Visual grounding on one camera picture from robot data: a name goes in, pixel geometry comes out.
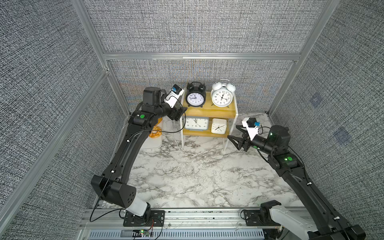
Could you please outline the black twin-bell alarm clock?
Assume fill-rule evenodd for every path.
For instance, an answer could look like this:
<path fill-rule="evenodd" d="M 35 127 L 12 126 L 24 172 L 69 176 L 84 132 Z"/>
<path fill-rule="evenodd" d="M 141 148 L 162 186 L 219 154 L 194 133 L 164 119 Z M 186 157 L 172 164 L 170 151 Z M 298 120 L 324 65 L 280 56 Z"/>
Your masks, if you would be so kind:
<path fill-rule="evenodd" d="M 206 85 L 200 82 L 188 83 L 186 102 L 188 107 L 202 108 L 206 102 Z"/>

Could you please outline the grey square alarm clock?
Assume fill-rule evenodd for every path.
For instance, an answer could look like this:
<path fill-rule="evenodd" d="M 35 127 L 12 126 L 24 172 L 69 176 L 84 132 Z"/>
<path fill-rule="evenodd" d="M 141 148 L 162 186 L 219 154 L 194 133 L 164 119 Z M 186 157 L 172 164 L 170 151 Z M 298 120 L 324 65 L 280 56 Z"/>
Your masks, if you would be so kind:
<path fill-rule="evenodd" d="M 185 129 L 190 131 L 205 131 L 209 128 L 210 119 L 207 117 L 187 117 Z"/>

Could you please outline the small white square alarm clock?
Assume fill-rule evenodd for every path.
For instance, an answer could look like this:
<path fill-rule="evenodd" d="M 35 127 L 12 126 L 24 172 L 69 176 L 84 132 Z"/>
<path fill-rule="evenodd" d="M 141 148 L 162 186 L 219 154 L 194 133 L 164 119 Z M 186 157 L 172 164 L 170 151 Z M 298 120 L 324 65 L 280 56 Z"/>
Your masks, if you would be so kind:
<path fill-rule="evenodd" d="M 226 119 L 212 119 L 211 133 L 224 135 L 227 130 L 227 120 Z"/>

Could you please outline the white twin-bell alarm clock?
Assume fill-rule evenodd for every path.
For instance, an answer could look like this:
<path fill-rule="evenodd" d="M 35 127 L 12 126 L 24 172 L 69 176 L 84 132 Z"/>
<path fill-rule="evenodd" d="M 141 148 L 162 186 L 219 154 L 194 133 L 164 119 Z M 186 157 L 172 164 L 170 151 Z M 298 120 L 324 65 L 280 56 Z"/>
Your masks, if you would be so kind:
<path fill-rule="evenodd" d="M 211 98 L 213 105 L 224 108 L 229 107 L 235 95 L 236 87 L 228 79 L 220 79 L 212 85 Z"/>

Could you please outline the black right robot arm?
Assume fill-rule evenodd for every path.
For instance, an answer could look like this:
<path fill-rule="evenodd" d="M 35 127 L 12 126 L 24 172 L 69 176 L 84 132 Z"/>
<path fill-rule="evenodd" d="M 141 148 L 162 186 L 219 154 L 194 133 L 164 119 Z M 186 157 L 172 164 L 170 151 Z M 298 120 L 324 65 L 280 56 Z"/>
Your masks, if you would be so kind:
<path fill-rule="evenodd" d="M 270 127 L 267 138 L 258 135 L 257 128 L 237 125 L 242 137 L 228 136 L 234 146 L 248 151 L 250 148 L 267 154 L 268 164 L 296 193 L 304 204 L 313 223 L 286 210 L 281 203 L 269 201 L 261 204 L 259 213 L 263 224 L 280 224 L 301 240 L 363 240 L 366 233 L 359 225 L 351 225 L 316 187 L 304 164 L 289 151 L 291 136 L 283 126 Z"/>

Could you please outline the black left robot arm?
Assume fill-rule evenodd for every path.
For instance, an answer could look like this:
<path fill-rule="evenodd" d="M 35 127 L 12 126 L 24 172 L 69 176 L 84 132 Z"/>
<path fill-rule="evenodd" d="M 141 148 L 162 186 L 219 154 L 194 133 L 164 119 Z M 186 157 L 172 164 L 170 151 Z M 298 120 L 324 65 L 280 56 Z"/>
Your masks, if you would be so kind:
<path fill-rule="evenodd" d="M 128 185 L 129 176 L 137 155 L 154 131 L 159 119 L 168 117 L 178 121 L 186 112 L 180 99 L 184 90 L 173 85 L 170 91 L 157 87 L 147 87 L 143 100 L 131 114 L 124 138 L 113 159 L 101 175 L 94 175 L 91 186 L 99 197 L 110 204 L 117 205 L 132 215 L 148 221 L 151 213 L 150 204 L 137 196 L 137 189 Z"/>

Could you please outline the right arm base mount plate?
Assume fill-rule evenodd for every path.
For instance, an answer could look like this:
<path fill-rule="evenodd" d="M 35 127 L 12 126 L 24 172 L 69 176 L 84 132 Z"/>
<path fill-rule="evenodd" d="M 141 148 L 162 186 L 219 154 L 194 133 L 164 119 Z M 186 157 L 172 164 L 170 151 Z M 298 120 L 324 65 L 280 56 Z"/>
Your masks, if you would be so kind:
<path fill-rule="evenodd" d="M 267 210 L 242 210 L 241 217 L 245 220 L 247 227 L 279 227 L 280 224 L 272 220 Z"/>

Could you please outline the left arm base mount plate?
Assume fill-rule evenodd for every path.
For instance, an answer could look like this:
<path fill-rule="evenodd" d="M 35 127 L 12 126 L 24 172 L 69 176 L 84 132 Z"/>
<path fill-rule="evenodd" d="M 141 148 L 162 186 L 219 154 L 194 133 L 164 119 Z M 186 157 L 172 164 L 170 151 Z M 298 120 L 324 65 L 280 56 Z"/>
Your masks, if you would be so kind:
<path fill-rule="evenodd" d="M 124 217 L 124 227 L 163 227 L 165 221 L 165 211 L 151 210 L 149 215 L 137 216 L 127 212 Z"/>

